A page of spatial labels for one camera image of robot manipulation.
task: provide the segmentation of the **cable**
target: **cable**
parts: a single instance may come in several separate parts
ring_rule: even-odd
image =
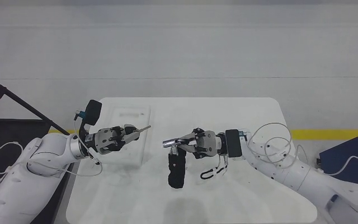
[[[77,135],[78,140],[79,140],[79,141],[81,142],[81,144],[85,147],[85,149],[87,150],[87,152],[90,153],[90,150],[87,148],[87,146],[82,142],[82,140],[81,140],[80,137],[78,136],[78,133],[77,133],[77,130],[76,130],[76,121],[74,121],[73,127],[74,127],[74,131],[75,131],[75,134]],[[75,176],[86,176],[86,177],[97,176],[97,175],[99,175],[99,174],[102,173],[102,171],[103,171],[103,165],[102,165],[102,163],[99,161],[99,159],[96,158],[96,157],[93,155],[93,153],[91,153],[91,155],[99,162],[99,165],[101,166],[100,172],[98,172],[98,173],[96,173],[96,174],[89,174],[89,175],[87,175],[87,174],[76,174],[76,173],[74,173],[74,172],[71,172],[71,171],[68,171],[68,170],[65,170],[65,169],[62,169],[62,168],[54,168],[54,167],[51,167],[51,166],[44,165],[44,164],[42,164],[42,163],[40,163],[40,162],[37,162],[37,161],[35,161],[35,160],[21,161],[21,162],[18,162],[18,163],[16,163],[16,164],[14,164],[12,167],[14,167],[14,166],[16,166],[16,165],[18,165],[18,164],[26,164],[26,163],[28,163],[28,162],[31,162],[31,163],[39,164],[39,165],[44,166],[44,167],[49,168],[49,169],[58,170],[58,171],[61,170],[61,171],[64,171],[64,172],[68,172],[69,174],[73,174],[73,175],[75,175]]]
[[[303,151],[303,154],[304,154],[304,156],[306,157],[306,161],[307,161],[307,163],[308,163],[308,156],[307,156],[306,152],[304,151],[303,146],[301,146],[300,144],[298,144],[298,145],[297,145],[297,150],[298,150],[298,147],[301,147],[301,149],[302,149],[302,151]]]
[[[358,158],[358,157],[357,156],[349,157],[348,160],[346,161],[346,163],[342,166],[342,168],[338,172],[335,172],[334,174],[327,174],[327,175],[328,176],[336,176],[336,175],[340,174],[346,168],[346,166],[348,165],[349,161],[351,161],[351,159],[353,159],[353,158]]]
[[[21,149],[21,154],[22,154],[23,148],[22,148],[22,145],[20,145],[18,142],[7,142],[7,143],[3,144],[3,145],[0,147],[0,150],[1,150],[4,146],[6,146],[6,145],[8,145],[8,144],[16,144],[16,145],[18,145],[18,146],[20,147],[20,149]],[[1,175],[1,174],[6,174],[6,173],[8,173],[6,170],[9,169],[9,167],[12,167],[12,166],[8,166],[8,167],[5,169],[4,172],[0,172],[0,175]]]
[[[78,135],[78,133],[77,133],[77,130],[76,130],[76,121],[74,121],[73,126],[74,126],[74,131],[75,131],[75,133],[76,133],[76,135],[77,135],[78,140],[79,140],[79,141],[81,142],[81,144],[85,147],[85,149],[87,150],[87,152],[90,153],[90,150],[89,150],[89,149],[86,147],[86,145],[82,142],[82,140],[80,139],[80,137],[79,137],[79,135]],[[4,145],[2,145],[2,146],[0,147],[0,150],[1,150],[4,146],[6,146],[6,145],[8,145],[8,144],[16,144],[16,145],[20,146],[20,148],[21,148],[21,153],[23,152],[23,148],[22,148],[22,146],[21,146],[18,142],[8,142],[8,143],[5,143]],[[73,175],[75,175],[75,176],[86,176],[86,177],[97,176],[97,175],[99,175],[99,174],[102,173],[102,171],[103,171],[103,165],[102,165],[102,163],[99,161],[99,159],[96,158],[96,156],[93,155],[93,154],[94,154],[94,153],[91,153],[91,155],[99,162],[99,164],[100,164],[100,166],[101,166],[100,172],[98,172],[98,173],[96,173],[96,174],[90,174],[90,175],[86,175],[86,174],[76,174],[76,173],[74,173],[74,172],[71,172],[71,171],[68,171],[68,170],[65,170],[65,169],[62,169],[62,168],[54,168],[54,167],[51,167],[51,166],[44,165],[44,164],[42,164],[42,163],[40,163],[40,162],[37,162],[37,161],[35,161],[35,160],[27,160],[27,161],[17,162],[17,163],[15,163],[15,164],[13,164],[12,166],[8,166],[4,172],[0,172],[0,175],[9,173],[9,170],[11,170],[12,168],[14,168],[15,166],[17,166],[17,165],[19,165],[19,164],[26,164],[26,163],[28,163],[28,162],[32,162],[32,163],[39,164],[39,165],[44,166],[44,167],[49,168],[49,169],[58,170],[58,171],[61,170],[61,171],[64,171],[64,172],[68,172],[69,174],[73,174]]]
[[[288,132],[289,132],[289,134],[290,134],[290,139],[288,140],[288,139],[286,139],[286,138],[284,138],[284,137],[273,137],[273,138],[270,138],[268,141],[266,141],[266,143],[265,143],[265,145],[264,145],[265,154],[260,154],[260,153],[256,152],[255,150],[253,150],[253,149],[251,148],[250,143],[252,142],[254,136],[258,133],[258,131],[259,131],[261,128],[263,128],[263,127],[265,127],[265,126],[268,126],[268,125],[272,125],[272,124],[278,124],[278,125],[284,126],[284,127],[288,130]],[[285,150],[286,150],[285,148],[286,148],[287,146],[289,146],[289,150],[288,150],[288,152],[287,152],[287,154],[289,154],[290,151],[291,151],[292,134],[291,134],[290,129],[289,129],[285,124],[279,123],[279,122],[271,122],[271,123],[267,123],[267,124],[264,124],[264,125],[262,125],[261,127],[259,127],[259,128],[254,132],[254,134],[251,136],[251,138],[247,141],[246,145],[247,145],[248,149],[251,151],[251,153],[253,153],[253,154],[256,155],[257,157],[260,158],[260,156],[263,156],[263,157],[266,157],[266,158],[268,159],[268,161],[265,161],[265,160],[263,160],[263,159],[260,158],[261,161],[275,165],[276,163],[281,162],[281,161],[283,161],[283,160],[286,159],[286,157],[284,157],[284,158],[282,158],[282,159],[280,159],[280,160],[277,160],[277,161],[272,161],[272,160],[270,159],[270,156],[274,156],[274,155],[276,155],[276,154],[279,154],[279,153],[281,153],[282,151],[278,151],[278,152],[275,152],[275,153],[272,153],[272,154],[269,154],[269,155],[267,154],[267,146],[269,145],[268,143],[269,143],[271,140],[277,139],[277,138],[280,138],[280,139],[283,139],[283,140],[287,141],[287,144],[285,145],[285,147],[284,147],[284,149],[283,149],[282,151],[285,151]],[[280,169],[287,169],[287,168],[293,166],[293,164],[295,163],[295,161],[296,161],[296,159],[297,159],[297,155],[298,155],[298,150],[295,150],[295,158],[294,158],[294,160],[292,161],[292,163],[291,163],[289,166],[280,167]]]
[[[82,142],[82,140],[81,140],[81,138],[79,137],[78,132],[77,132],[77,130],[76,130],[76,120],[73,121],[73,128],[74,128],[74,132],[75,132],[75,134],[76,134],[76,136],[77,136],[79,142],[84,146],[84,148],[87,150],[88,154],[89,154],[89,155],[92,155],[93,158],[95,158],[95,159],[97,160],[97,162],[100,163],[101,171],[100,171],[98,174],[95,174],[95,175],[93,175],[93,176],[97,176],[97,175],[101,174],[102,171],[103,171],[102,162],[95,156],[95,153],[91,153],[90,150],[87,148],[87,146]]]
[[[219,174],[221,171],[223,171],[224,169],[227,169],[227,168],[228,168],[228,166],[221,167],[218,171],[216,171],[216,174]],[[210,178],[214,177],[213,174],[211,174],[210,176],[204,176],[205,174],[208,174],[208,173],[213,172],[213,171],[214,171],[214,169],[210,169],[210,170],[208,170],[208,171],[206,171],[206,172],[202,172],[202,173],[200,174],[200,178],[203,179],[203,180],[207,180],[207,179],[210,179]]]

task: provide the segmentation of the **gray floor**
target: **gray floor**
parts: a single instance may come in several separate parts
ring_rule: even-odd
[[[291,129],[358,127],[358,4],[44,2],[0,1],[0,82],[66,129],[109,96],[273,97]]]

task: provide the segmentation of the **white cable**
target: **white cable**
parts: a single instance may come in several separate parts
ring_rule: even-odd
[[[288,140],[288,139],[286,139],[286,138],[284,138],[284,137],[273,137],[273,138],[270,138],[270,139],[265,143],[265,146],[264,146],[265,154],[260,154],[260,153],[256,152],[255,150],[253,150],[253,149],[251,148],[250,143],[252,142],[254,136],[258,133],[258,131],[259,131],[261,128],[263,128],[263,127],[265,127],[265,126],[268,126],[268,125],[272,125],[272,124],[278,124],[278,125],[284,126],[284,127],[288,130],[288,132],[289,132],[289,134],[290,134],[290,139]],[[269,154],[269,155],[267,154],[267,145],[268,145],[268,143],[269,143],[271,140],[277,139],[277,138],[280,138],[280,139],[283,139],[283,140],[287,141],[287,144],[285,145],[283,151],[286,150],[285,148],[286,148],[287,146],[289,146],[289,150],[288,150],[288,152],[287,152],[287,154],[289,154],[290,151],[291,151],[292,134],[291,134],[290,129],[289,129],[285,124],[279,123],[279,122],[271,122],[271,123],[267,123],[267,124],[264,124],[263,126],[259,127],[259,128],[254,132],[254,134],[251,136],[251,138],[248,140],[248,142],[246,143],[246,145],[247,145],[248,149],[251,151],[251,153],[253,153],[253,154],[256,155],[257,157],[260,158],[260,156],[263,156],[263,157],[266,157],[266,158],[268,159],[268,161],[265,161],[265,160],[263,160],[263,159],[260,158],[261,161],[275,165],[276,163],[281,162],[281,161],[283,161],[283,160],[286,159],[286,157],[284,157],[284,158],[282,158],[282,159],[280,159],[280,160],[277,160],[277,161],[272,161],[272,160],[270,159],[270,156],[274,156],[274,155],[276,155],[276,154],[278,154],[278,153],[281,153],[281,151],[278,151],[278,152],[275,152],[275,153],[272,153],[272,154]],[[279,168],[280,168],[280,169],[287,169],[287,168],[293,166],[293,164],[295,163],[295,161],[296,161],[296,159],[297,159],[297,155],[298,155],[298,150],[295,151],[295,158],[294,158],[294,160],[292,161],[292,163],[291,163],[289,166],[279,167]]]
[[[74,128],[74,132],[78,138],[78,140],[80,141],[80,143],[84,146],[84,148],[87,150],[88,153],[90,153],[90,150],[87,148],[87,146],[82,142],[81,138],[79,137],[78,133],[77,133],[77,130],[76,130],[76,121],[73,121],[73,128]],[[95,153],[91,153],[91,155],[93,156],[93,158],[95,158],[97,161],[96,162],[99,162],[100,163],[100,166],[101,166],[101,171],[98,173],[98,174],[95,174],[93,176],[97,176],[99,174],[102,173],[103,171],[103,166],[102,166],[102,163],[101,161],[96,157],[96,154]]]
[[[75,131],[75,133],[76,133],[76,135],[77,135],[78,140],[81,142],[81,144],[85,147],[85,149],[86,149],[87,152],[89,153],[90,150],[89,150],[89,149],[87,148],[87,146],[82,142],[82,140],[80,139],[80,137],[79,137],[79,135],[78,135],[78,133],[77,133],[77,130],[76,130],[76,121],[74,121],[74,131]],[[8,143],[5,143],[4,145],[2,145],[2,146],[0,147],[0,150],[1,150],[4,146],[6,146],[6,145],[8,145],[8,144],[16,144],[16,145],[20,146],[20,148],[21,148],[21,153],[23,152],[23,148],[22,148],[22,146],[21,146],[18,142],[8,142]],[[74,172],[71,172],[71,171],[68,171],[68,170],[65,170],[65,169],[62,169],[62,168],[54,168],[54,167],[44,165],[44,164],[42,164],[42,163],[40,163],[40,162],[37,162],[37,161],[34,161],[34,160],[28,160],[28,161],[20,161],[20,162],[17,162],[17,163],[15,163],[15,164],[13,164],[12,166],[9,166],[8,168],[6,168],[6,170],[5,170],[4,172],[0,172],[0,175],[1,175],[1,174],[6,174],[6,173],[8,173],[9,170],[11,170],[12,168],[14,168],[15,166],[17,166],[17,165],[19,165],[19,164],[26,164],[26,163],[28,163],[28,162],[32,162],[32,163],[39,164],[39,165],[44,166],[44,167],[49,168],[49,169],[58,170],[58,171],[61,170],[61,171],[64,171],[64,172],[68,172],[69,174],[73,174],[73,175],[75,175],[75,176],[87,176],[87,177],[97,176],[97,175],[99,175],[99,174],[102,173],[102,171],[103,171],[103,165],[102,165],[102,163],[99,161],[99,159],[94,155],[94,153],[91,153],[91,155],[100,163],[100,166],[101,166],[100,172],[98,172],[98,173],[96,173],[96,174],[90,174],[90,175],[86,175],[86,174],[76,174],[76,173],[74,173]]]
[[[306,152],[305,152],[303,146],[301,146],[300,144],[298,144],[298,145],[297,145],[297,150],[298,150],[298,147],[301,147],[301,149],[302,149],[302,151],[303,151],[303,154],[304,154],[304,156],[306,157],[306,161],[307,161],[307,163],[308,163],[308,157],[307,157],[307,154],[306,154]]]
[[[334,174],[327,174],[327,175],[328,176],[336,176],[336,175],[340,174],[346,168],[346,166],[348,165],[349,161],[351,161],[351,159],[353,159],[353,158],[358,158],[358,157],[357,156],[349,157],[348,160],[346,161],[346,163],[342,166],[342,168],[338,172],[335,172]]]
[[[78,140],[81,142],[81,144],[85,147],[85,149],[86,149],[87,152],[89,153],[90,150],[89,150],[89,149],[86,147],[86,145],[82,142],[82,140],[80,139],[80,137],[79,137],[79,135],[78,135],[78,133],[77,133],[77,130],[76,130],[76,121],[74,121],[73,127],[74,127],[74,131],[75,131],[75,134],[77,135]],[[101,166],[100,172],[98,172],[98,173],[96,173],[96,174],[89,174],[89,175],[87,175],[87,174],[76,174],[76,173],[74,173],[74,172],[71,172],[71,171],[68,171],[68,170],[65,170],[65,169],[62,169],[62,168],[54,168],[54,167],[51,167],[51,166],[44,165],[44,164],[42,164],[42,163],[40,163],[40,162],[37,162],[36,160],[21,161],[21,162],[19,162],[19,163],[14,164],[13,167],[16,166],[16,165],[18,165],[18,164],[26,164],[26,163],[28,163],[28,162],[31,162],[31,163],[39,164],[39,165],[44,166],[44,167],[49,168],[49,169],[58,170],[58,171],[61,170],[61,171],[64,171],[64,172],[68,172],[69,174],[73,174],[73,175],[75,175],[75,176],[86,176],[86,177],[97,176],[97,175],[99,175],[99,174],[102,173],[102,171],[103,171],[103,166],[102,166],[102,163],[99,161],[99,159],[97,159],[93,154],[94,154],[94,153],[92,153],[91,155],[100,163],[100,166]]]
[[[0,147],[0,150],[4,147],[4,146],[6,146],[6,145],[8,145],[8,144],[16,144],[16,145],[18,145],[19,147],[20,147],[20,149],[21,149],[21,154],[22,154],[22,152],[23,152],[23,148],[22,148],[22,145],[20,145],[18,142],[7,142],[7,143],[5,143],[5,144],[3,144],[1,147]],[[8,173],[8,171],[4,171],[4,172],[0,172],[0,175],[1,174],[6,174],[6,173]]]

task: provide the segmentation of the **black stand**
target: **black stand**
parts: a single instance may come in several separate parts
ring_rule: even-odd
[[[47,123],[49,123],[52,127],[56,128],[57,130],[59,130],[60,132],[62,132],[65,135],[69,135],[69,133],[61,128],[60,126],[58,126],[55,122],[53,122],[52,120],[50,120],[47,116],[43,115],[41,112],[39,112],[38,110],[36,110],[35,108],[33,108],[30,104],[28,104],[27,102],[23,101],[20,97],[16,96],[13,92],[11,92],[10,90],[8,90],[6,87],[4,87],[3,85],[0,84],[0,99],[3,97],[3,95],[7,95],[8,97],[10,97],[12,100],[14,100],[15,102],[17,102],[18,104],[20,104],[21,106],[25,107],[27,110],[29,110],[30,112],[32,112],[33,114],[35,114],[36,116],[38,116],[39,118],[41,118],[42,120],[46,121]]]

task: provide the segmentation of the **metal rod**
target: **metal rod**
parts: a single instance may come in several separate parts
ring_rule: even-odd
[[[41,112],[39,112],[38,110],[33,108],[30,104],[28,104],[27,102],[23,101],[20,97],[18,97],[13,92],[11,92],[6,87],[4,87],[4,86],[2,86],[0,84],[0,99],[4,94],[7,95],[8,97],[10,97],[12,100],[17,102],[18,104],[20,104],[21,106],[25,107],[27,110],[29,110],[30,112],[32,112],[33,114],[35,114],[36,116],[41,118],[42,120],[44,120],[47,123],[49,123],[52,127],[56,128],[57,130],[59,130],[63,134],[65,134],[67,136],[69,135],[69,133],[65,129],[63,129],[60,126],[58,126],[55,122],[50,120],[47,116],[43,115]]]

